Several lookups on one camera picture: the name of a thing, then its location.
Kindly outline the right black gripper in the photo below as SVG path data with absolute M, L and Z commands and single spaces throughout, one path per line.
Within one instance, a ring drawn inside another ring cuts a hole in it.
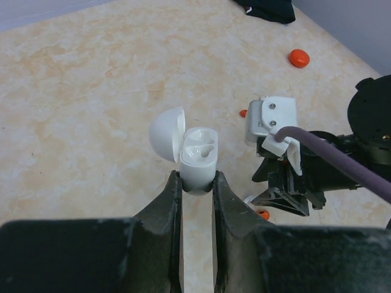
M 266 182 L 268 187 L 252 200 L 255 206 L 267 206 L 308 217 L 309 205 L 314 210 L 323 209 L 326 204 L 325 192 L 362 187 L 303 145 L 300 146 L 302 175 L 299 176 L 286 155 L 277 157 L 263 149 L 262 142 L 263 139 L 258 138 L 256 150 L 264 160 L 254 173 L 252 181 Z

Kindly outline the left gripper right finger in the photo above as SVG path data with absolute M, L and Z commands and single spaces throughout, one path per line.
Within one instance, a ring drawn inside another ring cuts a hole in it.
M 274 225 L 213 181 L 215 292 L 389 292 L 390 230 Z

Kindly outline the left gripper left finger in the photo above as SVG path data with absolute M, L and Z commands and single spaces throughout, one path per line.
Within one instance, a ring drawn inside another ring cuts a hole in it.
M 1 227 L 2 292 L 180 292 L 182 185 L 132 217 L 15 220 Z

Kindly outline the white earbud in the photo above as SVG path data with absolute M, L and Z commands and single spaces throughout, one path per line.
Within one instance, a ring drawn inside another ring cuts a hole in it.
M 248 196 L 248 197 L 246 197 L 246 198 L 243 200 L 243 202 L 244 202 L 246 205 L 252 207 L 252 206 L 254 205 L 254 204 L 252 203 L 252 201 L 253 201 L 256 197 L 257 197 L 256 195 Z

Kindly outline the white earbud charging case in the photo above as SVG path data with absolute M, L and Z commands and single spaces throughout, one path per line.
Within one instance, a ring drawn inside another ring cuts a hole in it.
M 169 109 L 159 114 L 148 130 L 150 145 L 162 159 L 179 163 L 182 188 L 203 195 L 212 189 L 217 170 L 218 134 L 211 128 L 186 129 L 185 110 Z

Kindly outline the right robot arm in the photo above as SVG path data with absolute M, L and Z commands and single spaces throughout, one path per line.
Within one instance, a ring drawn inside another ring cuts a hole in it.
M 366 78 L 356 85 L 348 110 L 352 134 L 311 133 L 373 173 L 390 180 L 390 76 Z M 356 190 L 362 185 L 344 175 L 309 147 L 291 137 L 276 142 L 276 132 L 297 126 L 294 98 L 269 96 L 252 101 L 246 116 L 246 140 L 263 157 L 252 180 L 267 182 L 260 195 L 247 197 L 255 206 L 270 206 L 300 216 L 309 207 L 321 210 L 325 192 Z

